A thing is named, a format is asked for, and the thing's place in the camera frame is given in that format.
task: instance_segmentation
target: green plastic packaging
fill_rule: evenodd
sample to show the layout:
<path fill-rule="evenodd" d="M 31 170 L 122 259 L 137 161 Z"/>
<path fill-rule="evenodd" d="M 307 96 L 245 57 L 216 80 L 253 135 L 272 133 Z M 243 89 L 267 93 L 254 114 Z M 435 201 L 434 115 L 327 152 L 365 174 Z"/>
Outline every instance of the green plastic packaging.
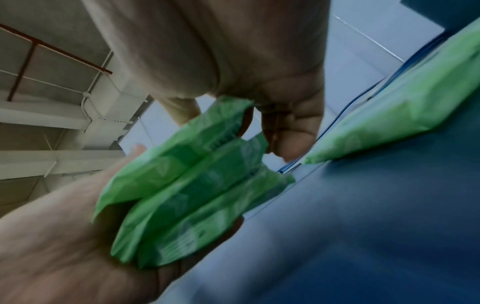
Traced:
<path fill-rule="evenodd" d="M 303 163 L 432 130 L 480 86 L 480 19 L 336 124 Z"/>
<path fill-rule="evenodd" d="M 130 201 L 131 197 L 139 201 L 123 220 L 111 248 L 112 256 L 125 263 L 136 260 L 139 267 L 181 259 L 217 239 L 241 214 L 277 196 L 295 181 L 262 164 L 268 147 L 263 134 L 248 141 L 235 137 L 243 112 L 251 105 L 238 99 L 216 103 L 180 130 L 181 137 L 174 135 L 181 140 L 172 137 L 156 148 L 156 153 L 142 155 L 141 161 L 130 163 L 113 178 L 100 196 L 95 216 L 106 206 Z M 208 127 L 203 132 L 191 128 L 199 125 Z M 181 145 L 184 152 L 180 153 L 176 145 Z M 174 177 L 158 173 L 158 168 Z M 152 178 L 161 181 L 151 182 Z M 126 188 L 134 192 L 124 194 L 128 200 L 118 195 L 119 189 L 128 192 Z"/>

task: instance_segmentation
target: brown metal pipe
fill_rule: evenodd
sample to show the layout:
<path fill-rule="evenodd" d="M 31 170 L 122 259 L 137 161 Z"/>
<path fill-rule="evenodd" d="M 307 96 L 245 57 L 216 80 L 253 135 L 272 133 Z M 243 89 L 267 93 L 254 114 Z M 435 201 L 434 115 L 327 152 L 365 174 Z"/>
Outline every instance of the brown metal pipe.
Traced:
<path fill-rule="evenodd" d="M 68 57 L 68 58 L 71 58 L 71 59 L 73 59 L 73 60 L 75 60 L 75 61 L 78 61 L 78 62 L 80 62 L 80 63 L 82 63 L 82 64 L 84 64 L 84 65 L 87 65 L 87 66 L 89 66 L 89 67 L 91 67 L 91 68 L 94 68 L 94 69 L 96 69 L 96 70 L 98 70 L 98 71 L 100 71 L 100 72 L 112 74 L 111 71 L 109 71 L 109 70 L 107 70 L 107 69 L 105 69 L 105 68 L 102 68 L 102 67 L 100 67 L 100 66 L 98 66 L 98 65 L 96 65 L 96 64 L 94 64 L 94 63 L 91 63 L 91 62 L 89 62 L 89 61 L 87 61 L 87 60 L 85 60 L 85 59 L 82 59 L 82 58 L 80 58 L 80 57 L 78 57 L 78 56 L 75 56 L 74 54 L 71 54 L 71 53 L 66 52 L 66 51 L 64 51 L 64 50 L 61 50 L 61 49 L 59 49 L 59 48 L 57 48 L 57 47 L 54 47 L 53 45 L 48 44 L 48 43 L 46 43 L 45 41 L 42 41 L 42 40 L 40 40 L 40 39 L 37 39 L 37 38 L 35 38 L 35 37 L 32 37 L 32 36 L 30 36 L 30 35 L 27 35 L 27 34 L 25 34 L 25 33 L 20 32 L 20 31 L 17 31 L 17 30 L 14 29 L 14 28 L 11 28 L 11 27 L 6 26 L 6 25 L 4 25 L 4 24 L 0 24 L 0 29 L 4 30 L 4 31 L 6 31 L 6 32 L 9 32 L 9 33 L 11 33 L 11 34 L 14 34 L 14 35 L 16 35 L 16 36 L 18 36 L 18 37 L 20 37 L 20 38 L 29 40 L 29 41 L 31 41 L 33 44 L 42 46 L 42 47 L 47 48 L 47 49 L 49 49 L 49 50 L 51 50 L 51 51 L 57 52 L 57 53 L 59 53 L 60 55 L 63 55 L 63 56 L 65 56 L 65 57 Z"/>
<path fill-rule="evenodd" d="M 15 83 L 13 84 L 13 87 L 10 90 L 10 94 L 8 95 L 8 98 L 6 99 L 7 101 L 12 101 L 14 98 L 15 92 L 19 88 L 20 82 L 22 81 L 22 78 L 24 77 L 25 71 L 27 70 L 27 67 L 29 66 L 30 60 L 32 59 L 32 56 L 34 55 L 35 48 L 37 47 L 37 44 L 35 42 L 32 42 L 30 46 L 30 50 L 28 51 L 28 54 L 26 55 L 26 58 L 21 66 L 20 72 L 18 73 Z"/>

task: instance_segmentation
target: blue cable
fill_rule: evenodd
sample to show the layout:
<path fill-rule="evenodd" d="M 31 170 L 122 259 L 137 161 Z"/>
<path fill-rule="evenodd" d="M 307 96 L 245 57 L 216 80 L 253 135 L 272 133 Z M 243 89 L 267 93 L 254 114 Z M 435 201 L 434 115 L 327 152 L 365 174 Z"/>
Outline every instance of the blue cable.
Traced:
<path fill-rule="evenodd" d="M 372 95 L 370 96 L 369 99 L 375 97 L 378 93 L 380 93 L 381 91 L 383 91 L 387 86 L 389 86 L 395 79 L 397 79 L 398 77 L 400 77 L 400 75 L 402 75 L 404 72 L 406 72 L 409 68 L 411 68 L 412 66 L 416 65 L 418 62 L 420 62 L 421 60 L 423 60 L 428 54 L 430 54 L 436 47 L 438 47 L 440 44 L 442 44 L 443 42 L 445 42 L 449 37 L 451 37 L 452 35 L 447 32 L 447 31 L 444 31 L 443 33 L 441 33 L 440 35 L 436 36 L 435 38 L 433 38 L 432 40 L 430 40 L 427 44 L 425 44 L 423 47 L 421 47 L 418 51 L 416 51 L 407 61 L 405 61 L 402 66 Z M 374 87 L 376 87 L 380 82 L 382 82 L 383 80 L 385 79 L 382 79 L 380 80 L 379 82 L 377 82 L 376 84 L 374 84 L 373 86 L 369 87 L 367 90 L 365 90 L 363 93 L 361 93 L 360 95 L 358 95 L 357 97 L 355 97 L 352 101 L 350 101 L 341 111 L 340 111 L 340 114 L 337 115 L 337 117 L 333 120 L 333 122 L 325 129 L 325 131 L 323 131 L 323 133 L 317 138 L 317 141 L 320 140 L 320 138 L 322 138 L 323 135 L 325 135 L 325 133 L 327 133 L 330 128 L 337 122 L 337 120 L 342 116 L 342 114 L 355 102 L 357 101 L 360 97 L 362 97 L 363 95 L 365 95 L 366 93 L 368 93 L 370 90 L 372 90 Z M 285 165 L 283 168 L 281 168 L 278 172 L 279 173 L 284 173 L 286 172 L 287 170 L 289 170 L 293 165 L 295 165 L 298 161 L 300 160 L 300 158 L 294 160 L 294 161 L 291 161 L 290 163 L 288 163 L 287 165 Z"/>

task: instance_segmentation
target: skin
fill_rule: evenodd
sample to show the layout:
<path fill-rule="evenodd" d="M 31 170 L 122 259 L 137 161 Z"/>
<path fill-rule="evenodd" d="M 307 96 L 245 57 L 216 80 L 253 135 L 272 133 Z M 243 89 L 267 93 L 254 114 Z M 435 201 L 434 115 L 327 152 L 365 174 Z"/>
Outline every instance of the skin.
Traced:
<path fill-rule="evenodd" d="M 227 94 L 255 101 L 270 150 L 285 161 L 315 142 L 329 1 L 83 2 L 124 66 L 177 123 L 200 114 L 195 97 Z"/>
<path fill-rule="evenodd" d="M 106 210 L 94 224 L 90 220 L 108 181 L 144 150 L 0 220 L 1 303 L 149 303 L 233 236 L 242 218 L 208 247 L 158 269 L 140 271 L 114 260 L 110 248 L 129 206 Z"/>
<path fill-rule="evenodd" d="M 129 72 L 179 124 L 203 94 L 250 98 L 270 149 L 289 161 L 308 151 L 324 112 L 329 1 L 83 0 Z M 244 118 L 245 127 L 252 111 Z M 127 205 L 90 223 L 120 168 L 79 180 L 0 219 L 1 303 L 148 303 L 230 238 L 184 260 L 139 271 L 110 247 Z"/>

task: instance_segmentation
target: concrete ceiling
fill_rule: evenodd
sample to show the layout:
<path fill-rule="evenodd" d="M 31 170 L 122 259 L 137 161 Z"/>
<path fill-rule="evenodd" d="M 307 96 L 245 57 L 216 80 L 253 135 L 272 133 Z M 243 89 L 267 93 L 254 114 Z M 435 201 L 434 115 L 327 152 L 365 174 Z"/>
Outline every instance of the concrete ceiling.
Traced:
<path fill-rule="evenodd" d="M 99 66 L 110 52 L 80 0 L 1 0 L 0 23 Z M 31 42 L 0 30 L 0 70 L 4 71 L 0 100 L 7 99 L 30 47 Z M 24 76 L 41 82 L 23 78 L 12 102 L 33 97 L 79 105 L 83 98 L 79 92 L 88 90 L 96 74 L 91 67 L 37 47 Z M 3 123 L 0 151 L 49 150 L 61 134 L 60 128 Z M 0 181 L 0 217 L 24 204 L 38 181 L 39 177 Z"/>

